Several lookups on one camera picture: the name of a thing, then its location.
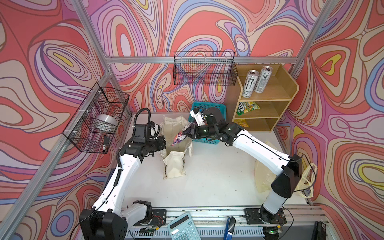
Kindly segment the beige canvas tote bag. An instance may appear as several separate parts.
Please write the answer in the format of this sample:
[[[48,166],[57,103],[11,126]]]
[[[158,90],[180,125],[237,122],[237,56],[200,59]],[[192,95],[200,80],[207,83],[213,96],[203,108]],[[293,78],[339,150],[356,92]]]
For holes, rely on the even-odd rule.
[[[165,137],[166,148],[160,151],[164,162],[163,179],[173,179],[186,175],[186,155],[193,155],[193,141],[183,134],[191,123],[184,117],[163,117],[161,136]]]

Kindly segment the green snack packet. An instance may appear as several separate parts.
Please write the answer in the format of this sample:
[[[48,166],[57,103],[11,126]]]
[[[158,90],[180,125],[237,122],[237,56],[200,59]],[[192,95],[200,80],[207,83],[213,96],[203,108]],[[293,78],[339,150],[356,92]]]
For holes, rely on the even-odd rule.
[[[245,113],[249,113],[258,109],[260,109],[260,106],[256,102],[239,102],[237,115],[241,116]]]

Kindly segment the yellowish plastic grocery bag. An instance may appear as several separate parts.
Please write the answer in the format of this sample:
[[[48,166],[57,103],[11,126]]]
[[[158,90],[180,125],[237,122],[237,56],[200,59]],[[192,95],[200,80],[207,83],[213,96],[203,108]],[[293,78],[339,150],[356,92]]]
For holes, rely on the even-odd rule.
[[[311,162],[305,153],[299,153],[303,157],[303,173],[300,181],[295,188],[295,192],[304,199],[310,199],[314,196],[314,186],[318,175],[318,166]],[[271,184],[277,177],[267,166],[259,160],[255,162],[255,185],[258,193],[271,191]]]

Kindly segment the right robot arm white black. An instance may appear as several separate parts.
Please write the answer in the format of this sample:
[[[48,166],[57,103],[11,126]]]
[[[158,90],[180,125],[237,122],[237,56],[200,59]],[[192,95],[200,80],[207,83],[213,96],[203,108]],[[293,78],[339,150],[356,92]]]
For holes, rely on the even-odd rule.
[[[245,152],[275,175],[271,190],[259,208],[260,221],[271,224],[302,178],[302,158],[284,154],[254,137],[239,124],[228,123],[216,108],[194,108],[190,116],[193,121],[183,130],[184,136],[193,140],[219,140],[226,146]]]

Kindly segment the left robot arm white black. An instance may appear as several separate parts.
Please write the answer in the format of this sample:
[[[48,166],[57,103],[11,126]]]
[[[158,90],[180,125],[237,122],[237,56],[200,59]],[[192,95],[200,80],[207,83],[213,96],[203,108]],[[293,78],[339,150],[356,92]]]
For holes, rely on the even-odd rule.
[[[166,148],[161,127],[151,120],[148,108],[140,109],[133,121],[131,138],[116,152],[117,168],[101,196],[90,209],[82,210],[79,225],[86,240],[123,240],[136,223],[153,219],[152,204],[134,201],[123,209],[125,190],[144,158]]]

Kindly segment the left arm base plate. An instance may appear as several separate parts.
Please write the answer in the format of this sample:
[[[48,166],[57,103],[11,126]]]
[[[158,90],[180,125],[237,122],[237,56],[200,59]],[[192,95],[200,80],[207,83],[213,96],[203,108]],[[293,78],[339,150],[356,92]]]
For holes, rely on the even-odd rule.
[[[147,227],[152,228],[161,227],[166,224],[167,210],[166,209],[154,209],[151,213],[151,219],[145,221],[139,221],[134,224],[135,227]]]

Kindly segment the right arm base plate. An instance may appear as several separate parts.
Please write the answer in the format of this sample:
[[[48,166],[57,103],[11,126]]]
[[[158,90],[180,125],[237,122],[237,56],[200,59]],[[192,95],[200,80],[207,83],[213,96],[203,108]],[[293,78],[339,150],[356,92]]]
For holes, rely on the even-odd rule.
[[[287,219],[282,208],[280,208],[276,214],[271,214],[265,210],[264,207],[246,208],[244,209],[243,218],[246,219],[247,224],[249,225],[285,225],[287,223]]]

